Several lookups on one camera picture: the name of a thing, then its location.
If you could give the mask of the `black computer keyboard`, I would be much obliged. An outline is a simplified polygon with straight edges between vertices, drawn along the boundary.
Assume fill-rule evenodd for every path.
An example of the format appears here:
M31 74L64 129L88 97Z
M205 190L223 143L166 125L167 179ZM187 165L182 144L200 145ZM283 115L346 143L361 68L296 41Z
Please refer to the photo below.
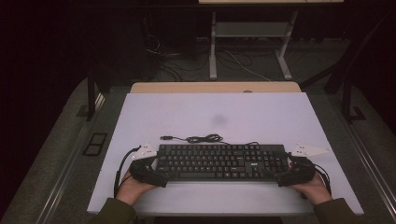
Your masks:
M170 181L264 181L289 169L282 145L160 145L156 171Z

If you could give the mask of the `person's left hand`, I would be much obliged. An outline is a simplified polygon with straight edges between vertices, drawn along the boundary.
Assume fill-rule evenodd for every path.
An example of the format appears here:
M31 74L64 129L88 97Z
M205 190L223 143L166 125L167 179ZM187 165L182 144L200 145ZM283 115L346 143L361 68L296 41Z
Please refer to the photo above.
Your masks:
M116 199L128 205L134 205L142 195L152 189L156 189L156 186L141 183L133 179L130 172L126 172L116 194Z

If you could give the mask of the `black floor socket frame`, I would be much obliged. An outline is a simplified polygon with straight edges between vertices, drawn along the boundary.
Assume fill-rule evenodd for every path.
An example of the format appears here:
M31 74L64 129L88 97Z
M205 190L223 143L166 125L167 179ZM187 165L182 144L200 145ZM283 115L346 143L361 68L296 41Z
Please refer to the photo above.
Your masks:
M82 155L88 157L97 157L101 154L106 142L107 133L94 133L88 145L84 148Z

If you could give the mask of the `black metal stand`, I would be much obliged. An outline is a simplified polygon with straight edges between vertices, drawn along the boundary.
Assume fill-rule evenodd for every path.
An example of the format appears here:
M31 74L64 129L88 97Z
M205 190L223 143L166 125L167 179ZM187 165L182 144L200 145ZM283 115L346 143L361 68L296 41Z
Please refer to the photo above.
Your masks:
M327 81L324 90L329 94L336 94L342 90L341 113L347 122L352 121L350 115L351 104L351 70L357 61L366 42L366 36L370 26L362 19L353 19L346 29L350 38L350 44L341 59L335 64L332 74Z

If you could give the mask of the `person's right hand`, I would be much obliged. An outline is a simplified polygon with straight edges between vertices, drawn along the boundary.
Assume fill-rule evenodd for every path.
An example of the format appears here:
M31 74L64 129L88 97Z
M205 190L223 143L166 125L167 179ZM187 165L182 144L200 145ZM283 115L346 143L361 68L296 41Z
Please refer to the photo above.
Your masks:
M332 200L332 195L326 189L319 174L315 174L311 181L292 185L291 188L302 193L313 205L326 203Z

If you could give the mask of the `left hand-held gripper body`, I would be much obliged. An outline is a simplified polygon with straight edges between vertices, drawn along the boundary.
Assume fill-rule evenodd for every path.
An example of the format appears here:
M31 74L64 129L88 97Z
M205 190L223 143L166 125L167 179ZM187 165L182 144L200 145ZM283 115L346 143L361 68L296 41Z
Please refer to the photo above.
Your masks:
M129 167L133 179L150 185L158 185L159 177L152 169L152 163L156 160L157 151L150 144L142 145L133 155Z

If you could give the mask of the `grey metal desk frame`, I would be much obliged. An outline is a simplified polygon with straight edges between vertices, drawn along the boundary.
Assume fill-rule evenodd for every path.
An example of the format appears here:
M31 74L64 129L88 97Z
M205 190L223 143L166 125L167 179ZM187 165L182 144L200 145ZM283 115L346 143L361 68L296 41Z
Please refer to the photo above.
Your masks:
M298 12L293 11L288 21L250 22L250 21L219 21L217 13L212 13L210 51L209 51L209 78L217 79L217 37L281 37L282 46L275 51L275 56L285 79L291 80L292 75L284 58L292 31L297 20Z

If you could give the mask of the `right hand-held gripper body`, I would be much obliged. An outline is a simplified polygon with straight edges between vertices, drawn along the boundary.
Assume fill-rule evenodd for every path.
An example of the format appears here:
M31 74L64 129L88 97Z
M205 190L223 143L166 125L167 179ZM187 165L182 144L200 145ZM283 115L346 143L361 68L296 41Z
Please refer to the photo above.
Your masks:
M290 153L290 186L311 181L315 174L319 174L325 185L329 186L330 177L327 172L319 165L314 164L310 158L330 152L328 148L298 143Z

